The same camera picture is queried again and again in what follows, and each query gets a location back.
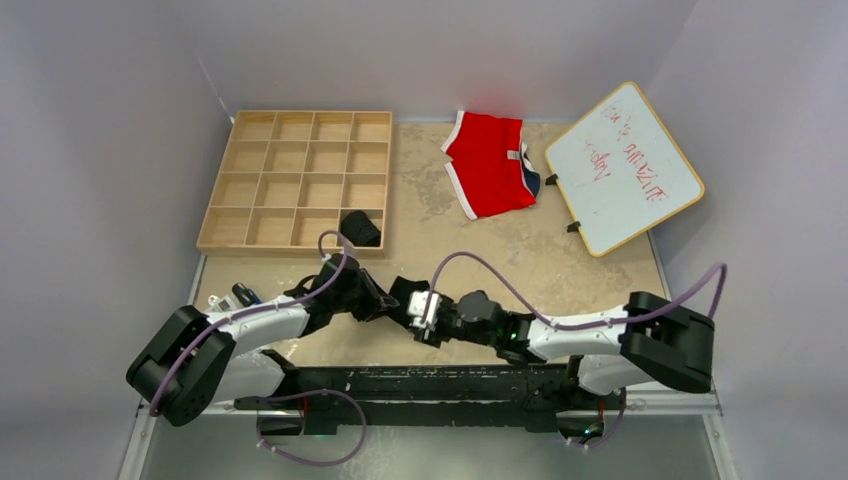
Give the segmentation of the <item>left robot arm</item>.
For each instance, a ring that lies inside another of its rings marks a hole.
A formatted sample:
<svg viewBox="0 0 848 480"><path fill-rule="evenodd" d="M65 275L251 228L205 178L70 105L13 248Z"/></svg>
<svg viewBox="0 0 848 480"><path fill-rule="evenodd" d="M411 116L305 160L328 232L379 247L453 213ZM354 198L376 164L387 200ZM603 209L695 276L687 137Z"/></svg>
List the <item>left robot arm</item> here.
<svg viewBox="0 0 848 480"><path fill-rule="evenodd" d="M152 415L174 427L213 403L249 396L284 409L297 399L298 382L268 353L268 345L315 333L337 314L368 322L398 305L355 258L333 254L319 273L264 303L224 312L204 313L192 305L176 309L125 379Z"/></svg>

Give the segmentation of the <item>black striped underwear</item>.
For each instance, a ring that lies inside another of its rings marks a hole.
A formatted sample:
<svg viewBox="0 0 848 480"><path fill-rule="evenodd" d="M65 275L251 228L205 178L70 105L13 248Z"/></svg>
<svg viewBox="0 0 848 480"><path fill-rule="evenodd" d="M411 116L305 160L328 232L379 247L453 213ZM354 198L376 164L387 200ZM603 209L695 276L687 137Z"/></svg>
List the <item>black striped underwear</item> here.
<svg viewBox="0 0 848 480"><path fill-rule="evenodd" d="M339 231L356 247L379 247L381 244L381 231L362 210L353 210L344 214Z"/></svg>

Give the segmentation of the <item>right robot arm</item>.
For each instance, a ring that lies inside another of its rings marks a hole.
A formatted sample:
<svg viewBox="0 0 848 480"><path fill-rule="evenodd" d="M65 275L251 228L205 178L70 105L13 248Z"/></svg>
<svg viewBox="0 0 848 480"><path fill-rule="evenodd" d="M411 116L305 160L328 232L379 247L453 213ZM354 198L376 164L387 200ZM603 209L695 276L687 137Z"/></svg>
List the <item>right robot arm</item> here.
<svg viewBox="0 0 848 480"><path fill-rule="evenodd" d="M712 386L713 320L647 292L594 314L539 319L506 311L481 290L457 302L421 291L412 294L407 313L422 343L488 346L514 366L576 361L561 381L564 399L576 407L652 381L693 394Z"/></svg>

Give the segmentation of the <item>plain black underwear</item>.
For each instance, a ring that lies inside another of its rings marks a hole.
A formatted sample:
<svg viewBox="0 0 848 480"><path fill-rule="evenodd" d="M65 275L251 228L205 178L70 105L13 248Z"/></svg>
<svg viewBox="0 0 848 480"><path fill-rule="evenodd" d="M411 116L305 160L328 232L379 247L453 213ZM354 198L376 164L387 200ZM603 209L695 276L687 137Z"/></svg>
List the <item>plain black underwear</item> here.
<svg viewBox="0 0 848 480"><path fill-rule="evenodd" d="M387 316L401 327L409 330L413 319L408 314L411 296L414 292L428 291L429 288L430 284L426 280L413 281L397 276L391 285L389 295L398 302L398 305L390 309Z"/></svg>

